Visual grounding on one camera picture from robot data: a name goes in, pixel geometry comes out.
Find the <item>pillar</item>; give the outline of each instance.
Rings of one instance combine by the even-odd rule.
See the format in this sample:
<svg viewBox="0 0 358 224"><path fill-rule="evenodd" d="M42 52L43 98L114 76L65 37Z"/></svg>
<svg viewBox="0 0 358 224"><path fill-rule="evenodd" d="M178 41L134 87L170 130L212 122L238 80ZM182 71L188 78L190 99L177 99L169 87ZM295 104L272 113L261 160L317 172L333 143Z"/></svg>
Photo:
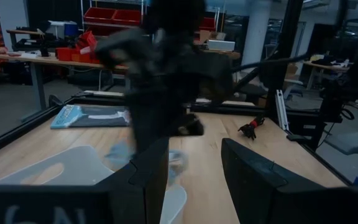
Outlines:
<svg viewBox="0 0 358 224"><path fill-rule="evenodd" d="M307 21L305 24L305 29L303 30L303 35L301 37L301 43L299 45L299 51L297 56L307 53L310 44L311 35L313 34L313 30L314 30L314 21ZM300 75L302 71L303 63L298 62L296 66L298 67L296 74Z"/></svg>
<svg viewBox="0 0 358 224"><path fill-rule="evenodd" d="M264 50L272 0L248 0L249 23L242 65L259 62Z"/></svg>

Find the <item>black metal frame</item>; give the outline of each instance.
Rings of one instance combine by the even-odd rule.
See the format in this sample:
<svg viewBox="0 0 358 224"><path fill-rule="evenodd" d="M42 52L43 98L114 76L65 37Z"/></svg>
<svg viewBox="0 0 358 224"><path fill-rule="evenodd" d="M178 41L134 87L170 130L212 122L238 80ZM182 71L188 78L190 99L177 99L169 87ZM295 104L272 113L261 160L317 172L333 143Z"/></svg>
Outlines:
<svg viewBox="0 0 358 224"><path fill-rule="evenodd" d="M294 42L296 29L301 13L302 2L299 0L289 0L287 4L287 10L285 13L285 19L283 23L282 34L280 36L280 48L277 49L280 53L279 58L289 57ZM194 112L206 112L206 113L221 113L221 114L237 114L243 116L258 116L265 114L274 122L277 122L277 109L275 106L275 90L281 89L282 83L285 78L286 66L278 66L278 70L275 72L275 82L273 88L270 88L270 92L267 97L266 108L258 108L254 106L234 106L234 105L221 105L218 107L208 107L202 103L193 103L191 110ZM90 94L80 93L73 96L71 99L65 102L65 104L99 104L108 106L122 106L124 105L123 97L111 97L111 96L94 96ZM0 136L0 148L6 146L10 142L13 142L17 138L21 137L25 133L28 133L33 128L37 127L41 123L50 119L53 115L57 114L61 109L61 106L55 106L47 109L36 116L34 119L14 128L11 131ZM343 182L350 184L349 180L338 173L332 166L326 161L320 158L316 154L316 148L319 140L324 132L325 122L340 123L341 118L339 114L330 114L327 110L320 112L317 111L301 111L301 110L287 110L288 121L290 123L290 129L294 134L302 136L311 136L311 140L307 144L301 144L308 152L310 152L317 160L325 165L331 172L336 174ZM315 128L305 128L305 126L315 126Z"/></svg>
<svg viewBox="0 0 358 224"><path fill-rule="evenodd" d="M95 96L92 94L83 94L73 96L67 100L64 105L68 104L86 104L86 105L104 105L104 106L124 106L124 97L123 96ZM37 126L40 126L42 123L48 121L50 118L58 114L61 108L64 106L54 106L47 109L46 111L40 113L38 116L34 117L32 120L21 124L20 126L0 135L0 149L12 143L16 139L25 135L26 133L32 131ZM218 107L208 107L203 103L193 103L190 106L191 112L200 112L200 113L216 113L216 114L233 114L241 116L257 116L266 112L265 108L259 108L256 106L237 106L237 105L221 105ZM309 117L316 117L315 114L302 111L289 111L289 118L292 116L298 117L297 119L305 119ZM351 185L351 181L345 178L341 173L339 173L333 166L328 164L323 158L317 155L316 151L312 150L307 144L300 144L305 150L307 150L315 159L317 159L322 165L324 165L330 172L332 172L336 177L343 181L347 185Z"/></svg>

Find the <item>wall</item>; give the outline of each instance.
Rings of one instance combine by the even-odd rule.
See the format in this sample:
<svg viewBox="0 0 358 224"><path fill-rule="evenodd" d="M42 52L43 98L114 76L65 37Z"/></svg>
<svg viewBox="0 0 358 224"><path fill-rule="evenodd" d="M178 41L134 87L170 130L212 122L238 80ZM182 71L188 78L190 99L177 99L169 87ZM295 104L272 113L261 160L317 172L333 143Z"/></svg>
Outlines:
<svg viewBox="0 0 358 224"><path fill-rule="evenodd" d="M307 53L308 48L309 48L311 35L313 33L314 25L315 25L315 23L312 22L312 21L309 21L309 22L307 22L305 24L305 29L303 30L303 35L302 35L302 39L301 39L301 42L300 42L298 55L303 55L303 54ZM298 62L296 64L296 66L298 67L298 70L296 71L296 74L300 75L300 73L302 71L302 68L303 68L303 63Z"/></svg>
<svg viewBox="0 0 358 224"><path fill-rule="evenodd" d="M7 29L28 26L26 0L0 0L0 23L5 46L12 50L12 42ZM17 40L29 38L28 35L16 35Z"/></svg>

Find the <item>cable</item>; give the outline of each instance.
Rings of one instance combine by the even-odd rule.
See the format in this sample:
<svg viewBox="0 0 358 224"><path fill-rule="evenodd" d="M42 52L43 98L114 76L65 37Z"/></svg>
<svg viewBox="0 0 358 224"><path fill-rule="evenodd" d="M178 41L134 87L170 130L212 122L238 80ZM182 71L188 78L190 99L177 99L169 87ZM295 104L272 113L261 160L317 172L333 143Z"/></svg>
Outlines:
<svg viewBox="0 0 358 224"><path fill-rule="evenodd" d="M353 113L350 110L345 109L345 107L342 108L341 115L348 120L351 120L351 121L354 120Z"/></svg>
<svg viewBox="0 0 358 224"><path fill-rule="evenodd" d="M339 0L339 9L338 9L338 14L337 14L337 18L336 18L336 23L334 25L333 37L337 34L338 31L340 31L342 29L344 20L347 16L348 6L349 6L348 0ZM281 58L281 59L277 59L277 60L265 60L265 61L261 61L261 62L257 62L257 63L251 63L248 65L241 65L239 67L233 68L231 72L236 73L236 72L239 72L239 71L247 69L247 68L260 67L260 66L264 66L264 65L279 65L279 64L286 64L286 63L291 63L291 62L298 62L300 60L308 58L310 55L311 54L308 52L304 55L297 56L294 58ZM254 72L254 73L251 72L248 76L244 77L243 79L241 79L238 82L238 84L234 88L235 89L234 92L241 89L243 86L248 84L252 79L254 79L257 76L258 76L257 72Z"/></svg>
<svg viewBox="0 0 358 224"><path fill-rule="evenodd" d="M233 68L231 70L231 73L240 72L240 71L242 71L244 69L247 69L247 68L254 68L254 67L271 65L271 64L280 65L280 64L288 64L288 63L291 63L291 62L299 62L300 60L306 59L308 57L309 57L308 54L304 54L304 55L293 57L293 58L282 58L282 59L277 59L277 60L264 60L264 61L261 61L261 62L250 63L250 64L247 64L247 65L238 66L236 68Z"/></svg>
<svg viewBox="0 0 358 224"><path fill-rule="evenodd" d="M319 148L324 142L325 140L327 139L327 137L331 134L331 130L333 129L335 123L333 123L333 125L331 126L331 128L329 129L329 131L327 132L327 135L326 137L323 139L323 141L320 143L320 145L317 146L317 148Z"/></svg>
<svg viewBox="0 0 358 224"><path fill-rule="evenodd" d="M102 80L102 70L100 70L99 72L99 90L100 91L100 88L101 88L101 80Z"/></svg>
<svg viewBox="0 0 358 224"><path fill-rule="evenodd" d="M87 69L87 70L77 70L77 69L74 69L74 68L70 68L69 66L64 66L64 65L61 65L62 67L64 68L67 68L67 69L70 69L74 72L90 72L92 70L99 70L98 68L91 68L91 69Z"/></svg>

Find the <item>black cable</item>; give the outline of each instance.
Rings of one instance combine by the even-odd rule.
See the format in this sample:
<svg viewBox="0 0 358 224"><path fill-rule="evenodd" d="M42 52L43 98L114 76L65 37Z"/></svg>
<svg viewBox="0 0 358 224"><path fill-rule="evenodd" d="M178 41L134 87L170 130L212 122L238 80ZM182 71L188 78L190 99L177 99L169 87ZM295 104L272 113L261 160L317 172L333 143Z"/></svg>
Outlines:
<svg viewBox="0 0 358 224"><path fill-rule="evenodd" d="M233 68L231 71L232 71L232 73L236 73L236 72L240 72L240 71L242 71L244 69L247 69L247 68L260 67L260 66L264 66L264 65L288 64L288 63L291 63L291 62L299 62L300 60L306 59L308 57L309 57L308 54L304 54L304 55L293 57L293 58L281 58L281 59L277 59L277 60L264 60L264 61L261 61L261 62L250 63L250 64L247 64L247 65L241 65L241 66L238 66L236 68Z"/></svg>
<svg viewBox="0 0 358 224"><path fill-rule="evenodd" d="M345 109L344 107L342 108L341 115L342 115L343 117L345 117L346 119L348 119L348 120L351 120L351 121L354 120L354 115L353 115L353 113L352 113L350 110Z"/></svg>
<svg viewBox="0 0 358 224"><path fill-rule="evenodd" d="M347 16L347 10L348 10L349 4L348 4L348 0L339 0L339 9L338 9L338 14L336 17L336 23L334 25L334 29L333 29L333 37L336 36L337 32L340 31L342 29L342 26L344 24L344 20ZM265 60L265 61L261 61L261 62L256 62L256 63L251 63L248 65L241 65L238 66L236 68L232 69L232 73L236 73L236 72L240 72L241 70L247 69L247 68L254 68L254 67L260 67L260 66L264 66L264 65L280 65L280 64L286 64L286 63L291 63L291 62L298 62L300 60L306 59L310 56L311 54L308 52L304 55L301 56L297 56L297 57L293 57L293 58L281 58L281 59L277 59L277 60ZM258 76L258 73L252 73L249 74L248 76L242 78L238 84L236 85L236 87L234 88L234 92L236 92L236 90L240 90L243 86L245 86L246 84L248 84L251 80L253 80L255 77Z"/></svg>
<svg viewBox="0 0 358 224"><path fill-rule="evenodd" d="M319 147L325 142L325 140L327 139L327 137L331 134L331 131L332 131L334 125L335 125L335 123L333 123L333 125L331 126L331 128L330 128L329 131L327 132L326 137L323 139L323 141L320 143L320 145L317 146L317 148L319 148Z"/></svg>

